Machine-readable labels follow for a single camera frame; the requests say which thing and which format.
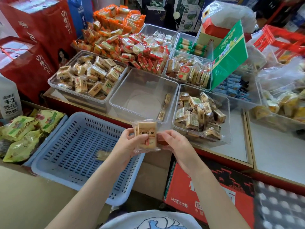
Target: red shopping bag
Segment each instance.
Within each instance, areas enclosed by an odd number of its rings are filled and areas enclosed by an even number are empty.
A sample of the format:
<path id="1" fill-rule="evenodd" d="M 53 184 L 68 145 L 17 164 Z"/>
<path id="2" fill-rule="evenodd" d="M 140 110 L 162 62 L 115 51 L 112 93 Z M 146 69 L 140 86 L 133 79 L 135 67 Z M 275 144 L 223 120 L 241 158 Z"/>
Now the red shopping bag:
<path id="1" fill-rule="evenodd" d="M 0 0 L 0 10 L 19 37 L 39 42 L 54 66 L 75 55 L 76 32 L 67 0 Z"/>
<path id="2" fill-rule="evenodd" d="M 39 43 L 12 36 L 0 39 L 0 73 L 16 83 L 21 98 L 39 104 L 56 70 Z"/>

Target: person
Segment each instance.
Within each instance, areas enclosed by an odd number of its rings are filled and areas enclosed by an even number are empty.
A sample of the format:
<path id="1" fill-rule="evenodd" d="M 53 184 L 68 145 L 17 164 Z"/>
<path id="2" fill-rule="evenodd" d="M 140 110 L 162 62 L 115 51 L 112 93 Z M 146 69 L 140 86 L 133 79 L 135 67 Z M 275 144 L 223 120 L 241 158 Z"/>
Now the person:
<path id="1" fill-rule="evenodd" d="M 122 132 L 109 157 L 84 184 L 81 190 L 49 223 L 46 229 L 92 229 L 95 227 L 109 193 L 120 173 L 125 169 L 134 149 L 147 140 L 148 135 L 131 135 L 133 129 Z M 210 169 L 200 159 L 189 141 L 174 130 L 157 135 L 168 143 L 178 164 L 194 184 L 200 205 L 211 229 L 249 229 L 249 225 L 235 208 Z M 193 229 L 201 228 L 189 214 L 158 210 L 131 212 L 105 223 L 100 229 Z"/>
<path id="2" fill-rule="evenodd" d="M 68 55 L 68 53 L 67 52 L 65 52 L 65 50 L 64 49 L 62 49 L 62 48 L 59 48 L 59 50 L 58 50 L 58 62 L 59 62 L 59 67 L 61 67 L 61 66 L 65 66 L 66 65 L 66 63 L 68 62 L 68 60 L 69 60 L 69 55 Z"/>

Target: person's right hand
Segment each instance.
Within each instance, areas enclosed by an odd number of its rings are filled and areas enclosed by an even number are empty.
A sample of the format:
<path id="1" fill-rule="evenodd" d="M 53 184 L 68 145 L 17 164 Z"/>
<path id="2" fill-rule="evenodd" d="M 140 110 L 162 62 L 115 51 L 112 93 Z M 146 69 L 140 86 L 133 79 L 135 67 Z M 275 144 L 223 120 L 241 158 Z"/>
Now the person's right hand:
<path id="1" fill-rule="evenodd" d="M 158 140 L 166 141 L 169 146 L 163 146 L 163 149 L 171 150 L 175 155 L 178 164 L 192 177 L 204 163 L 190 144 L 188 139 L 175 130 L 165 130 L 158 134 Z"/>

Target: green snack package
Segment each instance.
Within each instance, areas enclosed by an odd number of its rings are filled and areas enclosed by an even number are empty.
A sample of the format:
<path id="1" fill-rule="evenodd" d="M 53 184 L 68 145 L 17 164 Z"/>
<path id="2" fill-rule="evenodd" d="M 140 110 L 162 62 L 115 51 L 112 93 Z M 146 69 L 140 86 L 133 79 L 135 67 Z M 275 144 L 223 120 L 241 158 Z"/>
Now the green snack package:
<path id="1" fill-rule="evenodd" d="M 7 140 L 19 141 L 28 132 L 33 131 L 38 122 L 33 117 L 18 116 L 11 123 L 4 126 L 2 136 Z"/>
<path id="2" fill-rule="evenodd" d="M 29 159 L 35 146 L 39 142 L 41 130 L 28 132 L 20 141 L 13 142 L 3 162 L 23 162 Z"/>
<path id="3" fill-rule="evenodd" d="M 53 110 L 39 110 L 36 119 L 39 120 L 39 125 L 44 132 L 51 133 L 57 126 L 64 114 Z"/>

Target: green cardboard flap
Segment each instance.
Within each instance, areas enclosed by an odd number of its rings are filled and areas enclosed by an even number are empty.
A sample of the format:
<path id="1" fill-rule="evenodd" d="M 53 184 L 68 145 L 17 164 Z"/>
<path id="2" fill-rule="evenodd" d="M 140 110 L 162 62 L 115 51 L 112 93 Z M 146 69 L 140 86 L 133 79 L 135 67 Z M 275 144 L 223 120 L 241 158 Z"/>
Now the green cardboard flap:
<path id="1" fill-rule="evenodd" d="M 213 90 L 248 58 L 242 23 L 239 20 L 213 51 Z"/>

